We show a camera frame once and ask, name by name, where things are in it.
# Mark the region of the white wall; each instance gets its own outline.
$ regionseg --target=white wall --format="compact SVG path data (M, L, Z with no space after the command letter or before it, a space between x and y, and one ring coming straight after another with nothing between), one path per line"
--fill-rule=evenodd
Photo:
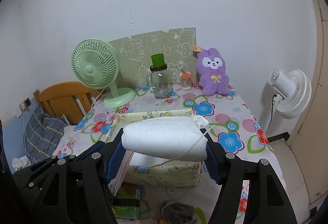
M26 98L33 97L34 76L22 35L21 0L0 3L0 118L5 125Z
M70 58L80 41L178 27L196 27L197 44L216 47L256 118L269 112L265 87L273 68L312 77L316 26L312 0L22 0L24 39L41 90L75 80ZM276 115L269 135L291 132L296 120Z

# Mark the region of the silver screw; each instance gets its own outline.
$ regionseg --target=silver screw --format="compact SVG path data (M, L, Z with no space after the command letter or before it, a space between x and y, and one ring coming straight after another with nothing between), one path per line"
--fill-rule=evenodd
M100 158L100 156L101 156L101 155L100 155L100 153L98 153L98 152L93 153L93 154L91 155L91 157L92 157L94 160Z
M269 164L268 160L266 160L265 158L261 159L261 163L265 166Z
M57 164L58 165L63 165L63 164L65 164L65 162L66 162L66 160L61 158L60 160L57 161Z
M226 157L230 160L234 159L235 158L235 154L234 153L227 153L226 154Z

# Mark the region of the yellow bow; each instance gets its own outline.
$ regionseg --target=yellow bow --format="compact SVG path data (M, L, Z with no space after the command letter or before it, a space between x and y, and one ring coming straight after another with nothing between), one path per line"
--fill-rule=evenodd
M221 75L212 75L212 76L211 76L211 79L215 79L215 80L214 80L215 83L216 83L216 82L219 83L219 82L220 82L220 81L219 81L220 78L221 78Z

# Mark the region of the purple plush toy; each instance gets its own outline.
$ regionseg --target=purple plush toy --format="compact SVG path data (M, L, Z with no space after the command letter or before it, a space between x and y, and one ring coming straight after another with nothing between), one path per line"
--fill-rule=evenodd
M229 77L225 73L225 62L217 49L203 49L198 53L196 70L200 75L199 84L203 87L203 95L229 93Z

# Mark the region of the floral tablecloth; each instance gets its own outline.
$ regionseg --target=floral tablecloth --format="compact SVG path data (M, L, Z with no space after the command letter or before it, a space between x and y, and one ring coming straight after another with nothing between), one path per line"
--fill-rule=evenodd
M229 86L227 95L204 96L198 83L190 90L182 90L179 85L172 86L171 97L156 99L148 88L136 88L136 97L128 104L115 109L104 108L103 103L96 104L75 127L66 142L58 146L58 157L80 154L98 140L105 140L114 119L119 113L167 111L192 108L195 114L204 116L210 125L211 137L219 142L227 152L233 152L243 160L258 162L262 158L270 161L284 187L282 172L268 139L257 120L248 109L237 91ZM144 119L152 118L145 114ZM171 186L153 187L132 185L140 189L141 203L139 222L155 216L158 204L166 199L176 199L195 207L194 218L205 224L214 209L220 186L207 173L204 163L201 165L199 183L194 187L176 188ZM248 197L248 181L244 181L236 223L243 222Z

